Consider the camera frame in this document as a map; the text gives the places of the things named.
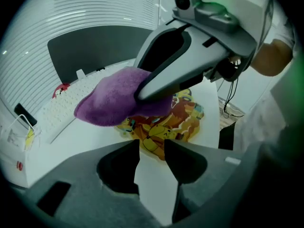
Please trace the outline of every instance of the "yellow tag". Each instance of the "yellow tag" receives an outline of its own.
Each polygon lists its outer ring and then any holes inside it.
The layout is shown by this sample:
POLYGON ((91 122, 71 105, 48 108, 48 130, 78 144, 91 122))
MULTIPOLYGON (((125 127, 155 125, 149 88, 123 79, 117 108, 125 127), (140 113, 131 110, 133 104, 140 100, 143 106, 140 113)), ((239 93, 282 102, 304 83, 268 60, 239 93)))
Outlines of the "yellow tag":
POLYGON ((25 140, 25 150, 26 151, 32 146, 33 141, 34 141, 34 132, 33 132, 33 129, 31 128, 27 135, 27 138, 25 140))

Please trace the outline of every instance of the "person's arm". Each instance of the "person's arm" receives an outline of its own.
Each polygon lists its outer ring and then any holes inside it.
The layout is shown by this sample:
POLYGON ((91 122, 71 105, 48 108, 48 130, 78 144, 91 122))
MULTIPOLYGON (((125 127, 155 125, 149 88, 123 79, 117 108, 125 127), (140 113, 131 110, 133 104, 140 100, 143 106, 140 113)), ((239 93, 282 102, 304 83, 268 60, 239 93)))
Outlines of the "person's arm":
POLYGON ((292 49, 279 39, 264 43, 253 59, 251 66, 265 76, 276 76, 293 58, 292 49))

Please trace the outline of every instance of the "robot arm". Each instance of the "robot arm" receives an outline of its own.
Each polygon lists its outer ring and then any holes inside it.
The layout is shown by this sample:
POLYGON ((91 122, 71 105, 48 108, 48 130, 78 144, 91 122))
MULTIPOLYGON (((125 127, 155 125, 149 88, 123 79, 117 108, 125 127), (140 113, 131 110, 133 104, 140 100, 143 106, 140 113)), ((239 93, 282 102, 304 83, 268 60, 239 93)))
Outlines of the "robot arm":
POLYGON ((175 0, 173 19, 145 41, 135 67, 150 71, 135 97, 157 100, 203 77, 234 81, 250 65, 273 15, 272 0, 175 0), (228 60, 241 57, 235 66, 228 60))

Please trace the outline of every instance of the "white sleeve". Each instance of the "white sleeve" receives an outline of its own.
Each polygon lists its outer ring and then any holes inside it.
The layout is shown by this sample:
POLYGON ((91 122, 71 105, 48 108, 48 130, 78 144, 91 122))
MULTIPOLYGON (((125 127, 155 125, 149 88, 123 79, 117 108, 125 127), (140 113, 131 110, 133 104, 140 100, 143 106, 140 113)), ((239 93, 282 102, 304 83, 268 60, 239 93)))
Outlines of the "white sleeve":
POLYGON ((293 50, 295 46, 295 36, 293 25, 288 18, 284 18, 280 21, 274 39, 278 39, 284 42, 293 50))

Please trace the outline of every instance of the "cartoon character print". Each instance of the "cartoon character print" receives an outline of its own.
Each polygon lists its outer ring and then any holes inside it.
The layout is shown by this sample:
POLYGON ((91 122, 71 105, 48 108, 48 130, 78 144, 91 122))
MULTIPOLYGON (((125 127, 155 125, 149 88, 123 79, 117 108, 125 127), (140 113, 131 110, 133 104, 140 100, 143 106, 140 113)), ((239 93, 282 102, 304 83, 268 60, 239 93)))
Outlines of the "cartoon character print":
POLYGON ((187 142, 200 130, 203 107, 194 102, 190 89, 173 96, 171 112, 167 116, 133 116, 126 118, 117 128, 123 136, 140 140, 140 146, 165 160, 165 139, 187 142))

